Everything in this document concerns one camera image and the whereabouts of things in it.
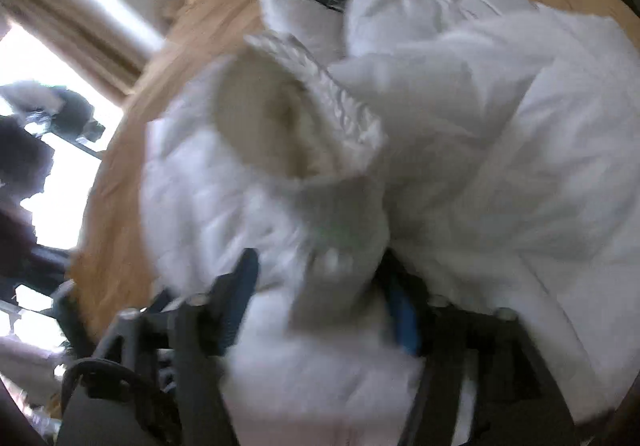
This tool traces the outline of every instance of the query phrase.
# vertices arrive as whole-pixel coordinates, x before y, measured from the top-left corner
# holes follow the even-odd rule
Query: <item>curtain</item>
[[[122,105],[145,65],[140,55],[67,0],[0,0],[5,15],[36,36],[112,102]]]

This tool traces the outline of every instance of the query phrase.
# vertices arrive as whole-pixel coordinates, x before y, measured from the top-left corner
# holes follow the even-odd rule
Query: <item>black plastic part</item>
[[[385,295],[388,311],[394,320],[396,342],[406,350],[414,349],[414,346],[406,347],[403,336],[400,335],[402,332],[400,329],[406,324],[401,318],[406,315],[395,314],[397,303],[393,300],[394,295],[405,298],[414,314],[412,319],[415,319],[415,322],[412,321],[411,325],[417,327],[415,329],[417,344],[415,344],[415,353],[411,353],[416,356],[428,356],[433,346],[436,313],[429,307],[430,294],[426,284],[419,277],[410,275],[390,249],[382,256],[374,282],[380,286]]]
[[[146,308],[148,313],[161,312],[174,299],[168,289],[163,289]]]
[[[124,444],[121,434],[127,431],[144,437],[145,446],[205,446],[212,438],[216,446],[237,446],[213,356],[234,343],[257,277],[257,253],[247,249],[208,295],[172,311],[120,313],[93,357],[65,374],[58,445]],[[117,419],[121,427],[113,426]]]
[[[436,322],[431,362],[422,375],[398,446],[450,446],[458,417],[465,350],[465,319],[457,311],[447,311]]]
[[[76,358],[87,358],[94,353],[95,344],[80,319],[74,289],[73,280],[67,280],[60,285],[52,295],[51,315],[60,325]]]
[[[182,423],[182,444],[238,446],[218,387],[216,360],[204,355],[198,336],[199,307],[182,304],[171,312],[169,342],[174,355],[175,399]]]
[[[27,418],[15,405],[4,383],[0,381],[0,439],[11,446],[47,446]]]

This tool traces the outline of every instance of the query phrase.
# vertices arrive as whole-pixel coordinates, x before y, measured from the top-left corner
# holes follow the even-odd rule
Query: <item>window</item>
[[[0,85],[19,80],[37,80],[45,85],[65,85],[84,96],[94,108],[94,117],[105,126],[93,150],[104,150],[113,136],[122,110],[101,96],[57,55],[18,25],[0,40]],[[11,107],[0,99],[0,115]],[[53,167],[44,192],[22,201],[33,213],[38,243],[53,248],[73,248],[78,243],[86,199],[94,184],[100,161],[55,134],[42,140],[55,150]]]

